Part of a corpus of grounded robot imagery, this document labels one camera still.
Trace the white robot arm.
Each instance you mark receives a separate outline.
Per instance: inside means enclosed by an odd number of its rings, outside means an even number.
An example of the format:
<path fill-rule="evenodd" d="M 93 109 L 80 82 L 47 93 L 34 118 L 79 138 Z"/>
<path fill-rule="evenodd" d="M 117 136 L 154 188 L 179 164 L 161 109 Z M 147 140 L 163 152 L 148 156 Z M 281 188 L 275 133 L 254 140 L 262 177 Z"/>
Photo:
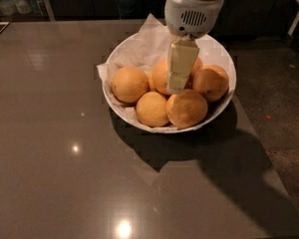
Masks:
<path fill-rule="evenodd" d="M 173 39 L 167 56 L 167 91 L 185 89 L 198 57 L 196 40 L 214 27 L 224 0 L 165 0 L 165 23 Z"/>

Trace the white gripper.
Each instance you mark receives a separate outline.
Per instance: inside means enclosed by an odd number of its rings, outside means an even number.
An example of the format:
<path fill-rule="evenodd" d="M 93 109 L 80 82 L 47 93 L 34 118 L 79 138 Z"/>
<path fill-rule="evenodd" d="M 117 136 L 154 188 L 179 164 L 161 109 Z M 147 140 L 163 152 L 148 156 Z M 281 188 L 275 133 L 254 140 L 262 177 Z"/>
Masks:
<path fill-rule="evenodd" d="M 173 35 L 179 36 L 168 50 L 166 81 L 170 94 L 184 90 L 199 54 L 194 38 L 211 31 L 223 3 L 224 0 L 165 0 L 165 23 Z"/>

